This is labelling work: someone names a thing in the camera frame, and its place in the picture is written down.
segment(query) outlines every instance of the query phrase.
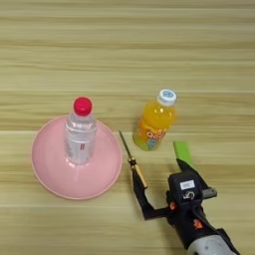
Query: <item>plate rim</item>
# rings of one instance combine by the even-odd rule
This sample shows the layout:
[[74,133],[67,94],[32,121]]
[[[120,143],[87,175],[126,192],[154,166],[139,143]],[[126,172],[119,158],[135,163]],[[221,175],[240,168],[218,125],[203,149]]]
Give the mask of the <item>plate rim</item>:
[[73,196],[68,196],[68,195],[63,195],[63,194],[60,194],[59,192],[53,190],[52,188],[50,188],[49,186],[47,186],[44,181],[40,178],[40,176],[38,175],[37,171],[36,171],[36,167],[34,165],[34,160],[33,160],[33,151],[34,151],[34,146],[35,146],[35,142],[39,136],[39,134],[41,133],[41,131],[46,127],[48,126],[50,123],[52,122],[55,122],[57,120],[60,120],[60,119],[63,119],[63,118],[66,118],[67,115],[64,115],[64,116],[60,116],[60,117],[56,117],[56,118],[53,118],[51,120],[49,120],[48,122],[46,122],[45,124],[43,124],[42,127],[40,127],[40,129],[37,131],[37,134],[33,140],[33,143],[32,143],[32,149],[31,149],[31,161],[32,161],[32,168],[33,168],[33,172],[35,174],[35,176],[37,177],[37,179],[39,180],[40,184],[46,188],[48,191],[50,191],[51,193],[61,197],[61,198],[65,198],[65,199],[70,199],[70,200],[89,200],[89,199],[92,199],[92,198],[96,198],[104,193],[106,193],[118,180],[120,174],[121,174],[121,171],[122,171],[122,168],[123,168],[123,150],[122,150],[122,147],[120,146],[120,143],[118,142],[118,139],[117,137],[114,135],[114,133],[112,132],[112,130],[107,126],[105,125],[103,122],[97,120],[97,123],[100,123],[100,125],[102,125],[102,127],[104,129],[106,129],[111,135],[112,137],[115,139],[115,142],[117,144],[117,147],[118,147],[118,151],[120,152],[120,167],[118,167],[118,170],[116,171],[116,174],[115,174],[115,177],[113,178],[113,181],[109,182],[109,184],[107,185],[107,187],[105,187],[102,191],[94,194],[94,195],[90,195],[90,196],[83,196],[83,197],[73,197]]

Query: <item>bottle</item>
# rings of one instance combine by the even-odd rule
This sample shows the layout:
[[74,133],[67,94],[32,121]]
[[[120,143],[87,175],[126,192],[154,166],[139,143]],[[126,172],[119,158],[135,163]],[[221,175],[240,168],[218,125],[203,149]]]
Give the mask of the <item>bottle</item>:
[[92,155],[97,134],[97,122],[92,114],[92,102],[77,98],[74,111],[66,121],[66,154],[74,164],[86,163]]
[[173,91],[161,90],[157,99],[145,106],[138,128],[132,136],[139,147],[144,150],[158,147],[175,120],[175,101],[176,94]]

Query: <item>white bottle cap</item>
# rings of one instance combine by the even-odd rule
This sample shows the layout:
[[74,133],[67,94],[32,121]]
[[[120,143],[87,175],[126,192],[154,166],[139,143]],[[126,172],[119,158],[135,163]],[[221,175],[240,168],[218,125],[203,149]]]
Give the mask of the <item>white bottle cap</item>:
[[176,94],[174,91],[171,90],[161,90],[157,97],[157,101],[162,106],[171,107],[176,101]]

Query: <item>plastic water bottle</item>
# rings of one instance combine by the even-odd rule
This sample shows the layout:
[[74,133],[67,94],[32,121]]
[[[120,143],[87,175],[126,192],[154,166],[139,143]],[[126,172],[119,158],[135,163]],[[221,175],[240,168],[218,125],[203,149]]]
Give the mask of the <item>plastic water bottle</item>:
[[74,111],[67,117],[66,153],[69,161],[75,164],[86,163],[93,153],[97,122],[92,107],[90,99],[77,98]]

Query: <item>yellow handle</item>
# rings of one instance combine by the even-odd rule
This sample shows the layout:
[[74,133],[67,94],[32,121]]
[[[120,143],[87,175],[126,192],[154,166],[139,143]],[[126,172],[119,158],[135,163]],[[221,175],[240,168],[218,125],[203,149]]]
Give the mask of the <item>yellow handle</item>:
[[136,172],[137,172],[137,174],[139,175],[139,178],[140,178],[140,180],[141,180],[141,182],[142,182],[143,187],[144,187],[144,188],[147,188],[147,183],[146,183],[146,181],[145,181],[145,179],[144,179],[144,177],[143,177],[143,175],[142,175],[142,173],[141,173],[141,171],[140,171],[139,166],[136,164],[136,165],[134,165],[134,166],[132,167],[132,169],[133,169],[133,170],[136,170]]

